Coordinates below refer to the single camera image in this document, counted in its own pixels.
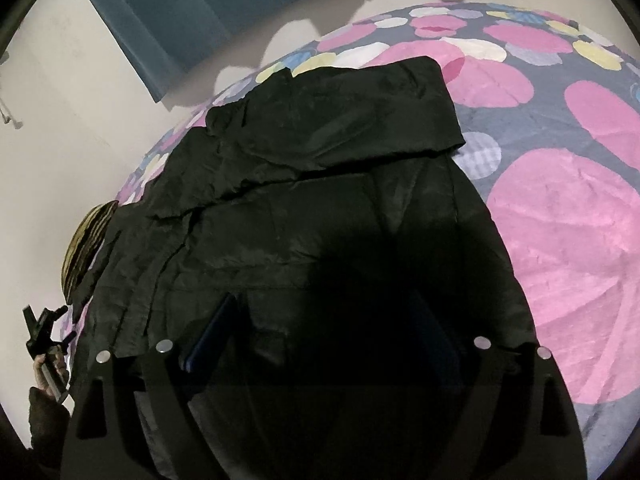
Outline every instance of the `bed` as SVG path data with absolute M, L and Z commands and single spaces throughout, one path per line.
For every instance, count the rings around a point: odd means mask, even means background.
M 119 192 L 141 199 L 206 110 L 271 74 L 429 56 L 466 145 L 453 155 L 487 203 L 574 401 L 590 479 L 640 413 L 640 63 L 540 10 L 437 3 L 347 25 L 235 83 L 162 136 Z M 68 332 L 69 323 L 63 328 Z

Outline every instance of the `wall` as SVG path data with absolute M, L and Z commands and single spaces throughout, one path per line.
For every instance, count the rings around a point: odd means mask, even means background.
M 88 0 L 39 0 L 0 66 L 0 402 L 28 442 L 33 384 L 21 309 L 63 303 L 60 267 L 82 216 L 110 200 L 159 137 L 214 92 L 320 35 L 438 0 L 303 0 L 236 38 L 155 104 Z M 609 0 L 465 0 L 551 10 L 640 46 Z

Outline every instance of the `hand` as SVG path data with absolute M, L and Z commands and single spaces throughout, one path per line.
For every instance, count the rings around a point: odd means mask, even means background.
M 63 384 L 66 386 L 69 380 L 69 371 L 66 369 L 65 357 L 62 353 L 62 349 L 60 346 L 55 346 L 51 350 L 49 350 L 49 355 L 53 356 L 53 365 L 58 372 L 58 375 L 62 379 Z M 41 354 L 36 356 L 33 360 L 33 371 L 36 376 L 36 386 L 39 390 L 45 392 L 52 399 L 54 398 L 53 392 L 49 388 L 47 384 L 47 380 L 44 378 L 42 373 L 42 365 L 44 364 L 46 355 Z

